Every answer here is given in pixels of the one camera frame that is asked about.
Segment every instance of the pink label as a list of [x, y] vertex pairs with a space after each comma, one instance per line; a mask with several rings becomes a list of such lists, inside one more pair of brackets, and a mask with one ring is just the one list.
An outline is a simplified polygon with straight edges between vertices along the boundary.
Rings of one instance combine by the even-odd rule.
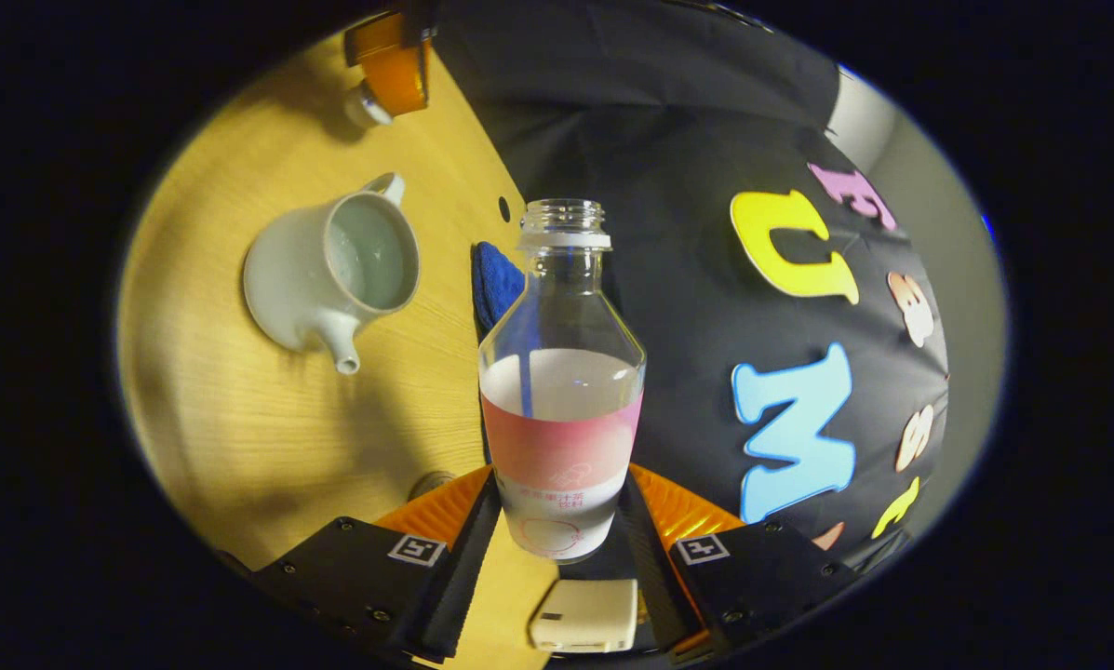
[[569, 492], [595, 487], [631, 462], [643, 395], [629, 406], [583, 420], [528, 419], [481, 398], [495, 467], [525, 487]]

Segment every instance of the bottle neck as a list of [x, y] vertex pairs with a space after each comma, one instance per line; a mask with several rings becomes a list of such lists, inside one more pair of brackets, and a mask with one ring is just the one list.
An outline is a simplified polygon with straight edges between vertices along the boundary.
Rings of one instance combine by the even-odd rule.
[[603, 291], [603, 251], [550, 246], [531, 251], [527, 290], [541, 294]]

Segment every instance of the teapot spout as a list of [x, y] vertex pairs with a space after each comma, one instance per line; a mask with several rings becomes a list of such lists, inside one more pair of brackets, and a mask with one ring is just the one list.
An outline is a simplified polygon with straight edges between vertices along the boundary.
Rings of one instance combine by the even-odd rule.
[[331, 314], [321, 321], [319, 334], [334, 358], [336, 372], [343, 375], [358, 372], [358, 351], [353, 349], [353, 331], [356, 328], [356, 319], [344, 314]]

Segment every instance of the orange object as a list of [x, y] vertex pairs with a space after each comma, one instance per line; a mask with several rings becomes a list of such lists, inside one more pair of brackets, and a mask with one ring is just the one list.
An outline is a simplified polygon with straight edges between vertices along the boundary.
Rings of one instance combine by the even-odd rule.
[[345, 59], [362, 65], [365, 84], [392, 117], [428, 106], [429, 39], [403, 45], [403, 14], [389, 14], [345, 31]]
[[[681, 487], [663, 476], [654, 474], [647, 468], [631, 464], [631, 472], [638, 484], [638, 491], [643, 495], [643, 502], [647, 505], [647, 512], [652, 517], [652, 525], [659, 535], [659, 543], [664, 546], [664, 552], [672, 551], [672, 544], [676, 540], [685, 537], [701, 537], [711, 533], [721, 533], [744, 526], [743, 521], [737, 516], [720, 508], [716, 504], [698, 496], [696, 493]], [[688, 635], [675, 648], [673, 653], [683, 653], [710, 639], [710, 631], [706, 631], [701, 610], [697, 603], [693, 602], [693, 596], [685, 589], [684, 577], [676, 571], [676, 564], [672, 565], [672, 571], [676, 575], [676, 581], [681, 584], [688, 604], [693, 606], [693, 613], [697, 614], [701, 624], [700, 631]]]
[[458, 476], [449, 484], [433, 488], [417, 499], [400, 506], [374, 522], [375, 526], [420, 537], [441, 540], [455, 550], [458, 535], [467, 524], [470, 509], [486, 483], [491, 466], [485, 465], [470, 474]]

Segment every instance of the black fabric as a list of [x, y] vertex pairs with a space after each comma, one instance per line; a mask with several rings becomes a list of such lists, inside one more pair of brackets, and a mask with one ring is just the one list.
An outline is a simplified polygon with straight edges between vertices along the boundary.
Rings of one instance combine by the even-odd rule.
[[[648, 352], [633, 460], [739, 514], [744, 474], [782, 465], [750, 457], [744, 443], [781, 410], [740, 424], [732, 369], [798, 368], [840, 342], [854, 389], [821, 434], [856, 446], [853, 482], [770, 518], [808, 537], [844, 522], [836, 555], [866, 552], [888, 505], [915, 476], [924, 495], [932, 474], [947, 420], [947, 355], [931, 285], [905, 234], [909, 222], [889, 232], [833, 203], [807, 168], [854, 171], [823, 135], [834, 65], [760, 27], [680, 6], [528, 3], [546, 33], [568, 38], [560, 41], [497, 29], [501, 12], [524, 9], [480, 8], [450, 6], [438, 54], [525, 200], [603, 203], [615, 247], [605, 290]], [[634, 36], [667, 48], [628, 50], [628, 39], [641, 39]], [[690, 48], [706, 37], [710, 49]], [[723, 87], [720, 76], [741, 81]], [[841, 253], [859, 284], [858, 305], [779, 292], [744, 254], [731, 198], [790, 190], [818, 208], [830, 237], [779, 230], [774, 244], [791, 262]], [[924, 348], [902, 328], [887, 285], [892, 271], [917, 279], [935, 310], [936, 332]], [[930, 441], [897, 474], [902, 428], [930, 402]]]

